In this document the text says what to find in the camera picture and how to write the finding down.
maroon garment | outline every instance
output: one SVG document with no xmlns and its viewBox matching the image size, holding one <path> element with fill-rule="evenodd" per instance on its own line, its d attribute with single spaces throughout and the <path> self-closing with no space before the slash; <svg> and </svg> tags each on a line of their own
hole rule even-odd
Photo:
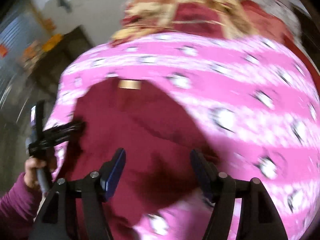
<svg viewBox="0 0 320 240">
<path fill-rule="evenodd" d="M 217 161 L 185 110 L 147 81 L 140 90 L 118 88 L 119 79 L 96 84 L 78 99 L 75 118 L 86 122 L 79 144 L 69 142 L 58 177 L 82 179 L 99 170 L 118 148 L 126 165 L 114 197 L 103 204 L 114 239 L 132 239 L 131 227 L 143 214 L 156 212 L 197 187 L 189 153 L 199 148 Z M 85 235 L 77 202 L 81 235 Z"/>
<path fill-rule="evenodd" d="M 0 238 L 28 239 L 42 199 L 38 190 L 27 187 L 20 174 L 11 190 L 0 199 Z"/>
</svg>

pink bedsheet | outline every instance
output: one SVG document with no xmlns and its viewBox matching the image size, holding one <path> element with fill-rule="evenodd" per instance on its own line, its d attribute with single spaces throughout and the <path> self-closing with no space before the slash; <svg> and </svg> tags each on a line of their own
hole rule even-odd
<svg viewBox="0 0 320 240">
<path fill-rule="evenodd" d="M 76 99 L 105 78 L 147 79 L 193 117 L 225 171 L 258 177 L 271 195 L 289 239 L 299 239 L 317 210 L 320 189 L 319 97 L 304 64 L 286 47 L 260 36 L 218 40 L 159 33 L 111 48 L 99 45 L 63 73 L 46 129 L 72 119 Z M 66 144 L 56 148 L 57 175 Z M 236 201 L 228 239 L 235 239 Z M 212 209 L 200 192 L 146 214 L 142 239 L 202 239 Z"/>
</svg>

wall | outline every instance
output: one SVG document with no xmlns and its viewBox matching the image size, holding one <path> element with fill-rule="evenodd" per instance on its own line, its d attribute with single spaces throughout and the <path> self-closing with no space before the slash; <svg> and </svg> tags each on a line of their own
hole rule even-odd
<svg viewBox="0 0 320 240">
<path fill-rule="evenodd" d="M 68 33 L 83 25 L 94 45 L 106 43 L 120 28 L 123 5 L 127 0 L 71 0 L 72 12 L 58 7 L 57 0 L 32 0 L 45 18 L 51 18 L 56 32 Z"/>
</svg>

metal screw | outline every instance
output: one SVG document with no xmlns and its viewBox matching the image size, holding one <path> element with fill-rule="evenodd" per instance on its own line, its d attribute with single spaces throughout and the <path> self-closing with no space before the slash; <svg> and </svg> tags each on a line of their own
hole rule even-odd
<svg viewBox="0 0 320 240">
<path fill-rule="evenodd" d="M 228 174 L 226 174 L 225 172 L 219 172 L 219 174 L 218 174 L 218 176 L 220 177 L 220 178 L 226 178 L 226 177 L 228 177 Z"/>
<path fill-rule="evenodd" d="M 61 184 L 65 183 L 66 180 L 64 178 L 60 178 L 60 179 L 58 179 L 57 182 L 58 182 L 59 185 L 61 185 Z"/>
<path fill-rule="evenodd" d="M 253 179 L 252 179 L 252 182 L 253 182 L 254 184 L 259 184 L 259 183 L 261 182 L 261 180 L 258 179 L 258 178 L 253 178 Z"/>
<path fill-rule="evenodd" d="M 97 172 L 97 171 L 93 171 L 93 172 L 90 173 L 90 177 L 91 178 L 96 178 L 98 176 L 99 176 L 99 172 Z"/>
</svg>

maroon shirt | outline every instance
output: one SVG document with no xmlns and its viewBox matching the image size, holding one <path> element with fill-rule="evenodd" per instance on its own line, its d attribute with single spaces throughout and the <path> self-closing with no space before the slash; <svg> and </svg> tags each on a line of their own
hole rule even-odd
<svg viewBox="0 0 320 240">
<path fill-rule="evenodd" d="M 11 190 L 0 199 L 1 239 L 28 239 L 42 199 L 41 192 L 27 187 L 20 174 Z"/>
</svg>

